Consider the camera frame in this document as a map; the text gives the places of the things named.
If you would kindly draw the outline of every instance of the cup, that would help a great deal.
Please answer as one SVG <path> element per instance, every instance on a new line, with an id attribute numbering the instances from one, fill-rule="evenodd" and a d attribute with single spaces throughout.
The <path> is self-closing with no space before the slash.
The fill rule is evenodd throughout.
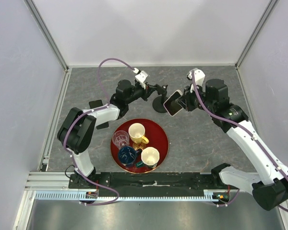
<path id="1" fill-rule="evenodd" d="M 129 145 L 129 135 L 125 131 L 117 131 L 113 134 L 112 141 L 115 146 L 120 150 L 122 147 Z"/>
<path id="2" fill-rule="evenodd" d="M 144 165 L 147 165 L 148 167 L 154 169 L 157 166 L 159 159 L 160 159 L 159 151 L 153 147 L 147 147 L 142 151 L 141 161 L 136 163 L 135 166 L 139 168 Z"/>
<path id="3" fill-rule="evenodd" d="M 140 123 L 132 124 L 128 129 L 129 136 L 134 143 L 148 144 L 149 140 L 145 137 L 145 128 Z"/>
<path id="4" fill-rule="evenodd" d="M 122 165 L 126 167 L 132 167 L 142 149 L 135 150 L 130 146 L 125 146 L 119 150 L 118 157 Z"/>

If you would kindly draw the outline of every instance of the smartphone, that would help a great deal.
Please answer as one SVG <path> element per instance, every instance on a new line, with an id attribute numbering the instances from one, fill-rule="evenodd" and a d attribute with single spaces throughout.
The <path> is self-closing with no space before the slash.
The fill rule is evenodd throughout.
<path id="1" fill-rule="evenodd" d="M 180 104 L 176 102 L 182 96 L 182 92 L 180 90 L 176 90 L 164 103 L 163 106 L 166 111 L 171 115 L 176 115 L 182 108 Z"/>

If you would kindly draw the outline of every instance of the white wall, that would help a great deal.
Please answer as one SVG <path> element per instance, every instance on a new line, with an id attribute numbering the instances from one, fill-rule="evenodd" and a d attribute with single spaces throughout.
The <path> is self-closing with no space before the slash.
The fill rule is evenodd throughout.
<path id="1" fill-rule="evenodd" d="M 281 0 L 240 68 L 259 132 L 288 165 L 288 0 Z"/>
<path id="2" fill-rule="evenodd" d="M 34 2 L 73 66 L 235 63 L 269 0 Z"/>
<path id="3" fill-rule="evenodd" d="M 12 229 L 63 79 L 22 0 L 0 0 L 0 230 Z"/>

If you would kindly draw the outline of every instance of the round red plate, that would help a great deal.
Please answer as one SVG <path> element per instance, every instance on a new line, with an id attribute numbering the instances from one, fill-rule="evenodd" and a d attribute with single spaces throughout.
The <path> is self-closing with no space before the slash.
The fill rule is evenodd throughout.
<path id="1" fill-rule="evenodd" d="M 133 120 L 127 121 L 124 124 L 122 124 L 120 127 L 118 127 L 115 130 L 115 132 L 119 130 L 128 132 L 129 127 L 133 123 L 140 123 L 145 127 L 145 136 L 149 140 L 149 143 L 146 144 L 146 147 L 154 147 L 155 149 L 159 151 L 160 160 L 157 166 L 154 168 L 156 169 L 164 161 L 165 157 L 168 154 L 168 137 L 166 133 L 164 132 L 164 130 L 160 127 L 160 125 L 148 119 L 133 119 Z M 129 145 L 133 146 L 133 141 L 131 139 L 130 139 Z M 112 140 L 111 140 L 110 148 L 111 148 L 111 154 L 112 154 L 113 159 L 122 169 L 129 171 L 131 173 L 147 173 L 149 171 L 154 170 L 147 166 L 143 166 L 140 168 L 135 167 L 135 164 L 141 160 L 141 155 L 137 157 L 134 166 L 127 168 L 120 163 L 119 158 L 118 158 L 119 149 L 114 145 Z"/>

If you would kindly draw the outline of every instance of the blue mug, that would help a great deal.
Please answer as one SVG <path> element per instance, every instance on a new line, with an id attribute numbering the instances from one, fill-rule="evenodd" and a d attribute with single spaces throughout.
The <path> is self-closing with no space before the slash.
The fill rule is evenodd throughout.
<path id="1" fill-rule="evenodd" d="M 142 149 L 135 150 L 130 146 L 125 146 L 119 150 L 119 161 L 125 167 L 132 167 L 139 154 L 142 153 Z"/>

